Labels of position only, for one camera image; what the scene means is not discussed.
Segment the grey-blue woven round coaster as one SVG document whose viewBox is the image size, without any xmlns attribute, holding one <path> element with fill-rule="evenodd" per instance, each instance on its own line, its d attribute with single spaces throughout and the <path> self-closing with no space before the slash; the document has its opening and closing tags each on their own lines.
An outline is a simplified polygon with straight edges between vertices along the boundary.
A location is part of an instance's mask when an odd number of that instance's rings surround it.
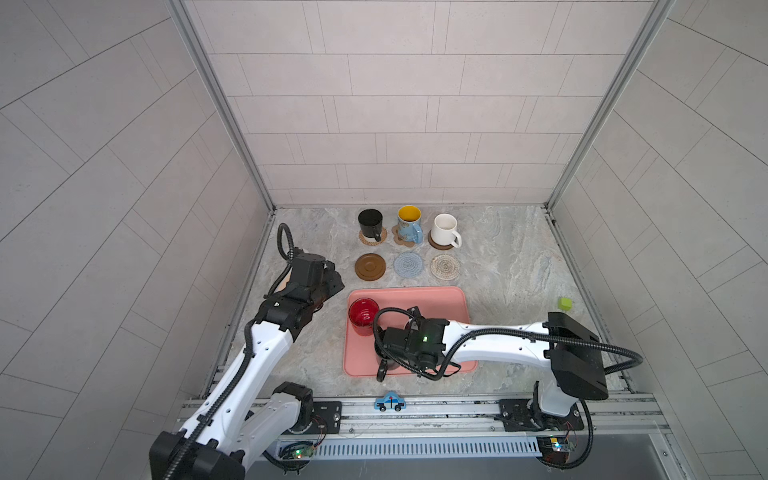
<svg viewBox="0 0 768 480">
<path fill-rule="evenodd" d="M 393 268 L 395 273 L 402 278 L 416 278 L 422 273 L 424 262 L 419 254 L 404 252 L 394 260 Z"/>
</svg>

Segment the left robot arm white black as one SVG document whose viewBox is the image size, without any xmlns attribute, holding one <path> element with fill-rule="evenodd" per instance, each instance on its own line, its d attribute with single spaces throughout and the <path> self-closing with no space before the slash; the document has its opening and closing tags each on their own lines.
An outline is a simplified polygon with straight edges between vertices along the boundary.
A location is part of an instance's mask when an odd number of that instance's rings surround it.
<svg viewBox="0 0 768 480">
<path fill-rule="evenodd" d="M 281 384 L 256 413 L 250 408 L 303 328 L 344 284 L 333 262 L 295 246 L 285 223 L 277 245 L 286 267 L 246 324 L 243 350 L 181 429 L 158 435 L 149 451 L 152 478 L 242 479 L 281 434 L 311 424 L 313 393 L 295 383 Z"/>
</svg>

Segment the multicolour woven round coaster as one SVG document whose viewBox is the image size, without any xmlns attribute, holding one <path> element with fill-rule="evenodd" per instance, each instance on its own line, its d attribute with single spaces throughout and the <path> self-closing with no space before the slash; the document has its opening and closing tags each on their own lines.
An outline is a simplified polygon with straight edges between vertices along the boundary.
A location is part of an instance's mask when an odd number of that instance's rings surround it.
<svg viewBox="0 0 768 480">
<path fill-rule="evenodd" d="M 460 262 L 452 255 L 441 254 L 435 256 L 430 264 L 432 275 L 442 281 L 452 281 L 460 275 Z"/>
</svg>

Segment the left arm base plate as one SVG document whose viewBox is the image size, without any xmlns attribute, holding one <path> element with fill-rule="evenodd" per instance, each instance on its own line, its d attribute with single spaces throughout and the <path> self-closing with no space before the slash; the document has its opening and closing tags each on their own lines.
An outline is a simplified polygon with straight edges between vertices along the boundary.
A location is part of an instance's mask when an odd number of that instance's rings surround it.
<svg viewBox="0 0 768 480">
<path fill-rule="evenodd" d="M 340 401 L 319 401 L 313 404 L 309 424 L 298 430 L 288 429 L 290 435 L 338 434 L 340 431 L 342 403 Z"/>
</svg>

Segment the white mug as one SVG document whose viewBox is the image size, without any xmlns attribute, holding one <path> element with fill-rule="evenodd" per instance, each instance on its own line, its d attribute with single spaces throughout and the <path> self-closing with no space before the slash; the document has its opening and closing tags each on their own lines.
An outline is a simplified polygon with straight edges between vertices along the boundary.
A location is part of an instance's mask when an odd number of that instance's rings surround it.
<svg viewBox="0 0 768 480">
<path fill-rule="evenodd" d="M 447 213 L 438 214 L 434 218 L 429 239 L 436 247 L 460 248 L 463 245 L 462 236 L 458 232 L 458 221 Z"/>
</svg>

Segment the paw shaped cork coaster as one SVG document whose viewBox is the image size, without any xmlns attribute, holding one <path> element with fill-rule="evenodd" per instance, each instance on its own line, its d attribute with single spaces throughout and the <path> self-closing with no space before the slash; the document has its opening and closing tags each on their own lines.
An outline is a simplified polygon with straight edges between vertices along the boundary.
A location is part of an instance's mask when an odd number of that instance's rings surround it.
<svg viewBox="0 0 768 480">
<path fill-rule="evenodd" d="M 398 225 L 393 226 L 391 229 L 391 232 L 393 235 L 394 242 L 397 245 L 405 246 L 407 248 L 413 248 L 416 245 L 415 242 L 407 241 L 400 235 L 400 227 Z"/>
</svg>

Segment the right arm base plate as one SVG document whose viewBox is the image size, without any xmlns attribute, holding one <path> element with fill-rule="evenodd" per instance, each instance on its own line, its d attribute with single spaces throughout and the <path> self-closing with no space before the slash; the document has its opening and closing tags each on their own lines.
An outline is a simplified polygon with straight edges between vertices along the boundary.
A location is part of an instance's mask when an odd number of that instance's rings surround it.
<svg viewBox="0 0 768 480">
<path fill-rule="evenodd" d="M 491 418 L 502 423 L 505 432 L 566 432 L 585 429 L 584 415 L 576 402 L 565 417 L 534 411 L 531 400 L 502 399 Z"/>
</svg>

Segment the dark brown wooden coaster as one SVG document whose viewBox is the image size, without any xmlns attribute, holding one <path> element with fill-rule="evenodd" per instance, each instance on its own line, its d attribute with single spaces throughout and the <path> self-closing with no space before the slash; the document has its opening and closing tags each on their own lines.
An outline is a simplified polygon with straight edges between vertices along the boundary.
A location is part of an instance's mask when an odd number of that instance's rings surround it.
<svg viewBox="0 0 768 480">
<path fill-rule="evenodd" d="M 354 271 L 358 278 L 372 282 L 380 279 L 386 273 L 385 259 L 374 253 L 361 255 L 355 262 Z"/>
</svg>

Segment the yellow inside mug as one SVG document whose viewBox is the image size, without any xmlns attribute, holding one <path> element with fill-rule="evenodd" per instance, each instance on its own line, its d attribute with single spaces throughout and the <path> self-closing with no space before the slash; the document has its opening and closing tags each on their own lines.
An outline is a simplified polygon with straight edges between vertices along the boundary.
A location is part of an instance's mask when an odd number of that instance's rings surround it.
<svg viewBox="0 0 768 480">
<path fill-rule="evenodd" d="M 406 205 L 398 210 L 398 236 L 406 243 L 420 244 L 424 233 L 421 227 L 421 210 L 412 205 Z"/>
</svg>

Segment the black mug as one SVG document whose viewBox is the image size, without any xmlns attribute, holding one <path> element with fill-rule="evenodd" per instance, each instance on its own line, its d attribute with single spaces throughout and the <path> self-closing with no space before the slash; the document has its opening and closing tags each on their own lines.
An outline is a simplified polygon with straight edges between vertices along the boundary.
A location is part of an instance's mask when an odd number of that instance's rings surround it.
<svg viewBox="0 0 768 480">
<path fill-rule="evenodd" d="M 379 364 L 376 373 L 376 381 L 382 383 L 388 373 L 398 367 L 398 363 L 389 357 L 379 357 Z"/>
<path fill-rule="evenodd" d="M 365 209 L 358 214 L 360 232 L 366 240 L 382 241 L 383 214 L 377 209 Z"/>
</svg>

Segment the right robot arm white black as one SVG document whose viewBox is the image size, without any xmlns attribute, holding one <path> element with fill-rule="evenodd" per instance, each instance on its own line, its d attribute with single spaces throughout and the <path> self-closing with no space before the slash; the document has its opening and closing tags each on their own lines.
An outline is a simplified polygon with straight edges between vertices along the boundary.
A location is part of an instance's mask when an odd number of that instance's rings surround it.
<svg viewBox="0 0 768 480">
<path fill-rule="evenodd" d="M 461 371 L 467 362 L 520 364 L 548 372 L 546 382 L 535 383 L 521 427 L 545 431 L 557 419 L 581 411 L 587 441 L 578 458 L 540 463 L 558 470 L 582 465 L 594 445 L 594 424 L 588 404 L 608 398 L 606 378 L 644 361 L 641 354 L 612 344 L 563 312 L 549 313 L 546 321 L 517 326 L 485 326 L 445 318 L 427 318 L 412 307 L 386 307 L 372 323 L 375 351 L 380 359 L 377 379 L 399 366 L 421 378 L 438 381 Z"/>
</svg>

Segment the woven rattan round coaster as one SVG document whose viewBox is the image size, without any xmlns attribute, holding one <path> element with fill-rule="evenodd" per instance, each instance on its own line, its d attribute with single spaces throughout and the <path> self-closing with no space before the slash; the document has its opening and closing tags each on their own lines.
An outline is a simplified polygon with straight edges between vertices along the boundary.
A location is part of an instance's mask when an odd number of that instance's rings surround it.
<svg viewBox="0 0 768 480">
<path fill-rule="evenodd" d="M 381 244 L 383 244 L 387 240 L 387 237 L 388 237 L 388 232 L 386 230 L 383 230 L 381 232 L 379 240 L 376 240 L 373 237 L 366 237 L 366 236 L 364 236 L 362 231 L 358 232 L 358 238 L 359 238 L 360 242 L 362 244 L 366 245 L 366 246 L 378 246 L 378 245 L 381 245 Z"/>
</svg>

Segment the black mug front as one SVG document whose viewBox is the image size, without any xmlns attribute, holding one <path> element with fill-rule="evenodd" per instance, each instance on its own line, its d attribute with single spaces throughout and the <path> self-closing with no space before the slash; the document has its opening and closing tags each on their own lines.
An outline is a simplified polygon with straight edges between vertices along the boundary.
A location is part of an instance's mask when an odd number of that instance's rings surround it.
<svg viewBox="0 0 768 480">
<path fill-rule="evenodd" d="M 379 364 L 376 373 L 376 381 L 382 383 L 388 373 L 398 367 L 398 363 L 389 357 L 379 357 Z"/>
</svg>

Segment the red mug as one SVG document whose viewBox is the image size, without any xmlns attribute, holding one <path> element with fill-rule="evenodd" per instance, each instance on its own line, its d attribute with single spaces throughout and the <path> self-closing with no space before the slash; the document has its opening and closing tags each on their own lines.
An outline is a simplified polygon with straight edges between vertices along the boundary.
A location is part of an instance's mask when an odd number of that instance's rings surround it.
<svg viewBox="0 0 768 480">
<path fill-rule="evenodd" d="M 371 298 L 363 297 L 353 301 L 348 308 L 348 319 L 353 330 L 360 336 L 371 336 L 379 310 L 378 303 Z"/>
</svg>

